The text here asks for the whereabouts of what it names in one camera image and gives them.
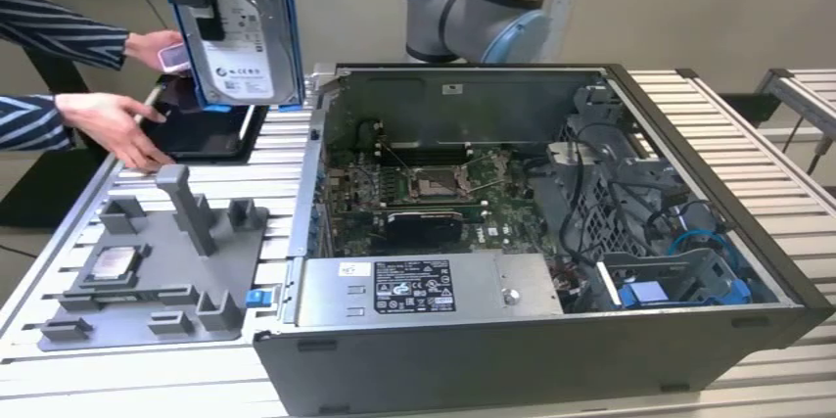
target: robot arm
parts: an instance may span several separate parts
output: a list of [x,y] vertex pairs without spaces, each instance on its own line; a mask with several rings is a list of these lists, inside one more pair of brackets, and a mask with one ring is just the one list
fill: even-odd
[[547,36],[543,0],[407,0],[413,60],[529,63]]

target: power supply label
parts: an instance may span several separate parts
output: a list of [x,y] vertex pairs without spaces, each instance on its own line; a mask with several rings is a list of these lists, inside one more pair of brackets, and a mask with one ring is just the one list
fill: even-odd
[[374,310],[377,313],[454,312],[449,260],[377,261]]

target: metal case panel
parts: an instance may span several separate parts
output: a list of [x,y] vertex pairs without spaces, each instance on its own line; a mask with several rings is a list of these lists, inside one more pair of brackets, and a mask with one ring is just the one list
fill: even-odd
[[[302,327],[450,324],[562,313],[541,255],[317,258],[303,263],[301,276]],[[438,299],[446,303],[433,309]]]
[[263,336],[253,344],[293,416],[534,404],[698,391],[801,310]]

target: motherboard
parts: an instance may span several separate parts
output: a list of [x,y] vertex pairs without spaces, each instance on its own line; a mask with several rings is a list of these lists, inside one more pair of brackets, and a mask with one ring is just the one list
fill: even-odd
[[335,256],[502,250],[555,254],[523,163],[503,148],[427,156],[383,148],[327,171]]

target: aluminum roller conveyor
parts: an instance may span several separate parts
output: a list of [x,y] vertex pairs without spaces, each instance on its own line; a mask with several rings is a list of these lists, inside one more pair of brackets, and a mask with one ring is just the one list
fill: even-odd
[[755,93],[774,95],[826,137],[836,139],[836,70],[771,69]]
[[[821,293],[836,303],[836,201],[774,149],[698,78],[671,70],[630,73],[702,159],[754,214]],[[831,74],[836,95],[836,70]],[[270,211],[255,286],[285,278],[289,219],[309,112],[270,112],[249,162],[193,166],[194,193],[211,207],[253,197]],[[249,309],[239,340],[42,352],[37,326],[54,295],[69,288],[101,233],[95,212],[107,196],[133,195],[145,210],[169,209],[153,177],[109,159],[0,311],[0,416],[282,416],[283,409],[247,344],[273,312]],[[782,418],[836,416],[836,318],[790,348],[751,354],[699,394],[655,395],[442,417]]]

